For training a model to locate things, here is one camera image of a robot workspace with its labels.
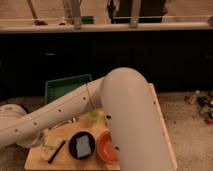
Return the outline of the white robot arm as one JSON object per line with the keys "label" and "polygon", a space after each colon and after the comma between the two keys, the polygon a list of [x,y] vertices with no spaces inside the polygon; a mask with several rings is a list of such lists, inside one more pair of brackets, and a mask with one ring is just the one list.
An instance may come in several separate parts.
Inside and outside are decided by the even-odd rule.
{"label": "white robot arm", "polygon": [[97,108],[105,114],[121,171],[175,171],[149,83],[132,68],[114,69],[30,114],[0,107],[0,149]]}

